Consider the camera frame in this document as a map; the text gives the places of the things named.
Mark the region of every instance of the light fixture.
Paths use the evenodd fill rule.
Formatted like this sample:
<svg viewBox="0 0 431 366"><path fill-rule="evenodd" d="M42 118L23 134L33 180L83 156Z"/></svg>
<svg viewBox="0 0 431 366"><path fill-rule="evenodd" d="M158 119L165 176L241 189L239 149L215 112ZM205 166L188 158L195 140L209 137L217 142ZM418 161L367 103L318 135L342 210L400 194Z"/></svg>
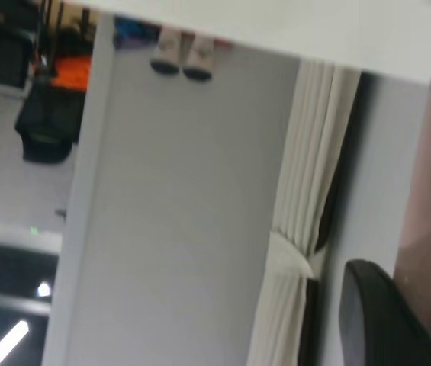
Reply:
<svg viewBox="0 0 431 366"><path fill-rule="evenodd" d="M47 282L41 282L39 287L37 288L38 297L49 297L52 292L53 290Z"/></svg>
<svg viewBox="0 0 431 366"><path fill-rule="evenodd" d="M8 334L0 341L0 363L12 349L25 337L29 332L29 325L26 321L18 322Z"/></svg>

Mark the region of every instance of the pair of shoes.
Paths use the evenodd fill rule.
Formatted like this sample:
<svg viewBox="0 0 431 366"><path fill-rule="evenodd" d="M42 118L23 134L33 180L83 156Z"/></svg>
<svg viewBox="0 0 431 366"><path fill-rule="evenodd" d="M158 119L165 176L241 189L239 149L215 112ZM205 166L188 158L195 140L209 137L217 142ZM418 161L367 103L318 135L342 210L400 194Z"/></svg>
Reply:
<svg viewBox="0 0 431 366"><path fill-rule="evenodd" d="M339 327L346 366L431 366L429 333L375 263L347 263Z"/></svg>
<svg viewBox="0 0 431 366"><path fill-rule="evenodd" d="M182 32L164 27L151 58L154 71L163 75L177 75L180 69ZM196 35L191 45L183 72L191 80L206 82L214 68L214 39Z"/></svg>

